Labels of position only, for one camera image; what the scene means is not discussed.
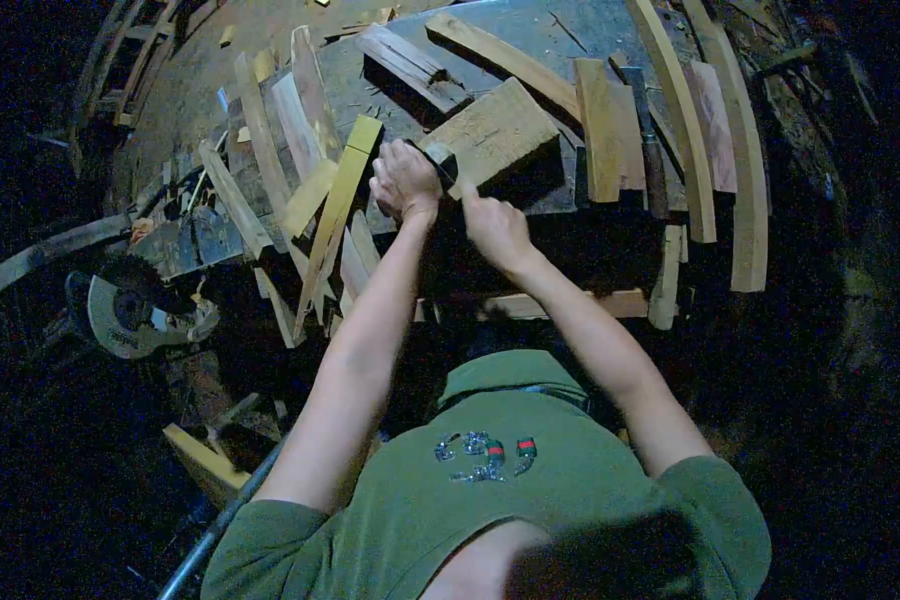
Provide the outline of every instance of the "left hand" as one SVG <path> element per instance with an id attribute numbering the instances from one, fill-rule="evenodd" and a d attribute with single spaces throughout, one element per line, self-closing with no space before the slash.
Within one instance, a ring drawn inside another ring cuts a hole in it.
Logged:
<path id="1" fill-rule="evenodd" d="M 432 226 L 437 220 L 443 188 L 437 169 L 419 150 L 402 139 L 384 142 L 373 172 L 370 191 L 384 214 L 404 223 L 421 219 Z"/>

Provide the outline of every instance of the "right hand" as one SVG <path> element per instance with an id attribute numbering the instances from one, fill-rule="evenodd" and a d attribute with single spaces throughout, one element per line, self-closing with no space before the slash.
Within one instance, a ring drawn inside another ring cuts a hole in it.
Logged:
<path id="1" fill-rule="evenodd" d="M 540 254 L 530 241 L 527 217 L 509 202 L 481 198 L 472 183 L 461 191 L 466 236 L 480 254 L 509 278 L 524 271 Z"/>

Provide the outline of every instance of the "green t-shirt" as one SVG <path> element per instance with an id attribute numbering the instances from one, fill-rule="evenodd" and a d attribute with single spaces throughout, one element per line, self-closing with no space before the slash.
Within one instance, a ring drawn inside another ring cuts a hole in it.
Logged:
<path id="1" fill-rule="evenodd" d="M 442 400 L 468 390 L 541 384 L 583 389 L 549 354 L 513 350 L 450 373 Z M 506 481 L 453 482 L 485 456 L 438 461 L 446 433 L 486 431 L 504 445 Z M 516 441 L 534 439 L 532 467 L 513 477 Z M 760 509 L 725 461 L 696 457 L 654 480 L 610 431 L 567 401 L 525 390 L 481 391 L 429 424 L 384 444 L 367 461 L 350 504 L 328 517 L 292 502 L 250 502 L 207 567 L 202 598 L 417 598 L 474 533 L 510 519 L 552 535 L 591 522 L 623 522 L 661 509 L 694 529 L 707 598 L 752 598 L 770 564 Z"/>

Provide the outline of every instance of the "hand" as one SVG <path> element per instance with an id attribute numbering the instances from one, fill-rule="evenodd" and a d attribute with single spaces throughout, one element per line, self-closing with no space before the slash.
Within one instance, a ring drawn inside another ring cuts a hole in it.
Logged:
<path id="1" fill-rule="evenodd" d="M 491 265 L 512 279 L 541 257 L 521 211 L 497 198 L 481 198 L 472 183 L 461 191 L 466 236 Z"/>
<path id="2" fill-rule="evenodd" d="M 402 139 L 380 146 L 380 157 L 373 161 L 370 191 L 387 216 L 404 223 L 414 219 L 437 220 L 437 209 L 443 194 L 437 169 Z"/>

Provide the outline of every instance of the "pipe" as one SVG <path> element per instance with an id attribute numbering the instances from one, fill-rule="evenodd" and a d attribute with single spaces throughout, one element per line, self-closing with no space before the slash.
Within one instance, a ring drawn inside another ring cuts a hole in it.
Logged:
<path id="1" fill-rule="evenodd" d="M 270 450 L 270 453 L 264 458 L 264 462 L 261 462 L 260 466 L 257 466 L 257 469 L 253 471 L 250 478 L 246 480 L 246 483 L 244 483 L 243 487 L 240 488 L 240 491 L 237 492 L 237 497 L 227 504 L 226 508 L 220 511 L 216 516 L 216 520 L 210 525 L 210 528 L 207 529 L 206 533 L 203 534 L 203 537 L 201 537 L 190 549 L 187 558 L 183 558 L 183 562 L 180 563 L 180 566 L 177 567 L 170 576 L 167 584 L 163 587 L 163 591 L 157 596 L 157 600 L 172 600 L 177 597 L 177 594 L 183 587 L 183 583 L 191 574 L 193 574 L 194 570 L 204 563 L 206 558 L 217 546 L 220 537 L 227 531 L 233 518 L 237 516 L 237 511 L 247 504 L 247 502 L 253 498 L 253 495 L 257 493 L 257 490 L 260 489 L 260 485 L 263 484 L 264 479 L 267 478 L 267 475 L 273 468 L 276 457 L 280 454 L 280 450 L 283 449 L 283 443 L 286 440 L 287 438 L 284 437 L 280 440 L 280 443 L 276 444 L 276 447 L 273 450 Z"/>

